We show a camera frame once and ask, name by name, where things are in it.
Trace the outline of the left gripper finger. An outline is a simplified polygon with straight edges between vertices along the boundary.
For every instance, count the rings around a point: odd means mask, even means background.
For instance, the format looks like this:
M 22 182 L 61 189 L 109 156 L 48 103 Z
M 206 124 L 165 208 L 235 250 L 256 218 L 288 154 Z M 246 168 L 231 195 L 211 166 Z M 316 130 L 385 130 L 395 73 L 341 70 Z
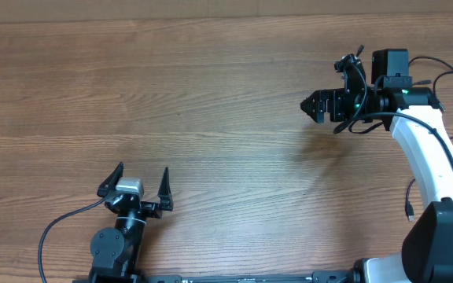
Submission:
M 116 189 L 116 184 L 123 177 L 123 162 L 119 162 L 115 170 L 98 187 L 97 196 L 106 197 L 110 191 Z
M 160 209 L 163 211 L 173 211 L 174 201 L 171 195 L 169 169 L 166 167 L 160 182 L 157 196 L 160 198 Z

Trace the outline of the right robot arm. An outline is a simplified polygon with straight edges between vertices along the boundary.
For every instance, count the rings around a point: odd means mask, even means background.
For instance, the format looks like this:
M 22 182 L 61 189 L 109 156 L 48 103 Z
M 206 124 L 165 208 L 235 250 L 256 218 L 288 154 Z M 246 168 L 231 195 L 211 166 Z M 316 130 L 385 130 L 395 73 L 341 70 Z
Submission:
M 398 253 L 315 271 L 313 282 L 453 282 L 453 145 L 436 84 L 415 82 L 410 65 L 405 49 L 377 50 L 366 75 L 359 55 L 347 54 L 334 65 L 344 85 L 316 90 L 300 105 L 316 123 L 334 122 L 336 133 L 359 121 L 384 127 L 407 157 L 424 205 Z

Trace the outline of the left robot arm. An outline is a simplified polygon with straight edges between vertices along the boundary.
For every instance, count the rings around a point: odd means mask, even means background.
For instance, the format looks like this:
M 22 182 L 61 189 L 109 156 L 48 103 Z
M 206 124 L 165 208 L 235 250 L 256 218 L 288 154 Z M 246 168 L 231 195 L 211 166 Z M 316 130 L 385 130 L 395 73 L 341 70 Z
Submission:
M 90 242 L 93 262 L 88 281 L 144 282 L 137 265 L 147 220 L 160 219 L 174 208 L 169 170 L 164 170 L 158 202 L 143 200 L 142 180 L 124 177 L 122 163 L 100 184 L 97 195 L 116 214 L 116 222 L 113 227 L 99 230 Z

